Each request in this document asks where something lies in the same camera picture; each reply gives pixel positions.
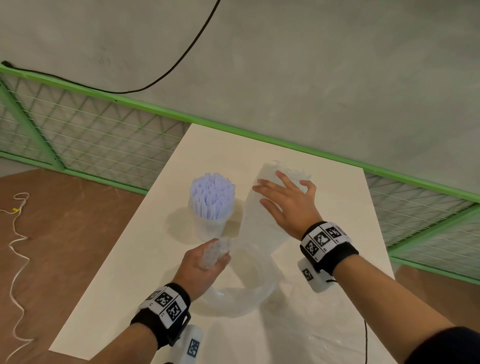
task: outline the bundle of straws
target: bundle of straws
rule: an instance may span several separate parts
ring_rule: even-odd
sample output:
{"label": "bundle of straws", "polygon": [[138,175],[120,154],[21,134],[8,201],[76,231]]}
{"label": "bundle of straws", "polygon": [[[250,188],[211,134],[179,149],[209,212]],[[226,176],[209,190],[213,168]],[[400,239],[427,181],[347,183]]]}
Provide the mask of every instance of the bundle of straws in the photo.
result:
{"label": "bundle of straws", "polygon": [[235,185],[221,174],[206,173],[193,180],[190,200],[195,213],[208,220],[226,218],[233,208]]}

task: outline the coiled white cord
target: coiled white cord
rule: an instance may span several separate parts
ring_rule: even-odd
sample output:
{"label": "coiled white cord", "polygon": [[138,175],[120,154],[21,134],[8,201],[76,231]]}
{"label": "coiled white cord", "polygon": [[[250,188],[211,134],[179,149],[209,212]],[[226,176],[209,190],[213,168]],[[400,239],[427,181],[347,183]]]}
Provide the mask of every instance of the coiled white cord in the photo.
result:
{"label": "coiled white cord", "polygon": [[17,300],[15,299],[15,297],[13,296],[13,285],[15,283],[15,280],[17,279],[17,277],[20,275],[20,273],[22,272],[22,270],[27,266],[27,264],[30,262],[30,258],[25,256],[25,255],[22,255],[20,254],[19,252],[17,252],[15,250],[15,248],[13,247],[13,244],[16,243],[16,242],[21,242],[23,240],[26,240],[27,237],[22,235],[22,234],[19,234],[17,232],[17,229],[15,227],[15,221],[18,219],[18,217],[22,214],[22,209],[23,207],[25,206],[25,204],[27,203],[27,200],[28,198],[30,197],[30,194],[27,193],[27,192],[20,192],[19,194],[16,194],[15,196],[13,196],[13,198],[15,200],[20,200],[22,203],[20,204],[20,207],[19,208],[16,208],[16,209],[13,209],[13,212],[9,212],[9,211],[6,211],[6,210],[0,210],[0,211],[3,211],[3,212],[6,212],[7,214],[10,214],[10,215],[13,215],[13,214],[17,214],[17,216],[15,216],[15,218],[13,219],[13,232],[15,233],[16,236],[19,236],[18,239],[15,239],[15,240],[12,240],[9,244],[8,244],[8,247],[15,253],[17,254],[19,257],[23,258],[23,259],[26,259],[27,261],[25,262],[25,264],[20,268],[20,270],[17,272],[17,274],[15,274],[15,277],[13,277],[13,280],[12,280],[12,284],[10,285],[10,299],[12,300],[12,302],[15,304],[15,306],[17,306],[21,311],[22,311],[22,315],[20,316],[20,318],[18,319],[17,323],[15,324],[15,326],[13,327],[13,337],[16,338],[17,340],[19,341],[22,341],[24,342],[24,344],[20,347],[18,347],[17,349],[15,349],[14,351],[11,352],[11,354],[7,357],[7,359],[5,360],[5,364],[8,362],[8,360],[17,352],[19,351],[20,349],[22,349],[23,347],[27,346],[28,344],[30,344],[34,339],[25,339],[25,338],[21,338],[20,336],[17,335],[17,326],[18,324],[20,323],[20,321],[22,320],[22,318],[25,316],[25,309],[22,307],[21,304],[19,304],[17,302]]}

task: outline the white table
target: white table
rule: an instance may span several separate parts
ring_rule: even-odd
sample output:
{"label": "white table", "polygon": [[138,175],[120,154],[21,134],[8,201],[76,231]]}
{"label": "white table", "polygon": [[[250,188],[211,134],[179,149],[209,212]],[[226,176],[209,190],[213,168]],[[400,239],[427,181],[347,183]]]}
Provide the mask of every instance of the white table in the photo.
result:
{"label": "white table", "polygon": [[[92,358],[128,326],[141,301],[173,277],[185,251],[200,243],[186,209],[194,178],[221,173],[244,200],[262,165],[271,160],[311,174],[323,218],[338,223],[366,259],[393,277],[360,168],[192,125],[50,350]],[[256,311],[227,318],[209,315],[198,302],[192,305],[191,323],[204,331],[198,363],[364,362],[363,319],[338,285],[320,294],[311,291],[297,268],[298,245],[292,239],[273,253],[283,277]],[[227,270],[219,277],[223,284],[234,280]],[[369,362],[394,363],[370,329],[368,336]],[[164,363],[167,353],[161,349],[153,363]]]}

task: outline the black wristband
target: black wristband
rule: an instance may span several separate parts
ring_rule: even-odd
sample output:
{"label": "black wristband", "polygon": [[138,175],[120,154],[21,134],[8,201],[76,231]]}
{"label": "black wristband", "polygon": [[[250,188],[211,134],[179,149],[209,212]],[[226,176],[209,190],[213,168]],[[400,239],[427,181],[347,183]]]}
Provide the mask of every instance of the black wristband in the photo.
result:
{"label": "black wristband", "polygon": [[161,347],[167,344],[169,344],[170,346],[173,346],[173,344],[178,340],[178,338],[180,337],[180,334],[185,329],[185,327],[187,326],[187,323],[191,318],[188,312],[188,308],[190,307],[190,303],[191,303],[188,293],[180,285],[176,283],[169,283],[165,285],[165,287],[170,287],[172,290],[178,293],[186,305],[186,309],[184,309],[179,315],[177,315],[177,317],[174,318],[173,322],[170,322],[171,325],[169,324],[170,326],[166,328],[162,320],[160,319],[160,316],[157,313],[150,310],[148,307],[145,307],[145,303],[152,302],[151,300],[158,299],[159,297],[161,298],[161,295],[159,295],[159,293],[162,292],[161,290],[157,290],[154,293],[152,293],[152,295],[148,297],[147,301],[145,301],[142,305],[140,305],[141,310],[133,317],[132,321],[130,322],[130,325],[135,323],[140,323],[147,326],[156,337],[157,344],[158,344],[157,349],[160,349]]}
{"label": "black wristband", "polygon": [[359,253],[350,241],[351,239],[338,225],[321,221],[307,229],[302,238],[300,250],[317,273],[323,269],[328,274],[333,275],[338,263],[350,255]]}

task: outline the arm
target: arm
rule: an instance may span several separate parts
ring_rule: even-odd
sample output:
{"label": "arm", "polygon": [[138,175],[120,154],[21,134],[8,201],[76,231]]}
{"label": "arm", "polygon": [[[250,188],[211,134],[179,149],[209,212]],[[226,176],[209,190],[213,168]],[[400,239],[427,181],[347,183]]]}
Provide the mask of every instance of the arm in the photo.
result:
{"label": "arm", "polygon": [[[230,262],[230,254],[220,258],[211,269],[201,269],[204,250],[213,239],[185,253],[172,283],[178,284],[188,295],[188,304],[202,296]],[[156,337],[149,327],[134,323],[127,327],[109,345],[90,360],[92,364],[148,364],[165,338]]]}
{"label": "arm", "polygon": [[[308,188],[304,194],[285,174],[277,171],[276,175],[285,187],[258,180],[259,185],[254,186],[253,190],[267,197],[260,202],[277,224],[301,241],[310,226],[322,221],[314,203],[316,187],[310,181],[300,181]],[[359,255],[350,255],[340,261],[333,268],[333,275],[399,363],[403,363],[426,339],[453,326],[449,320]]]}

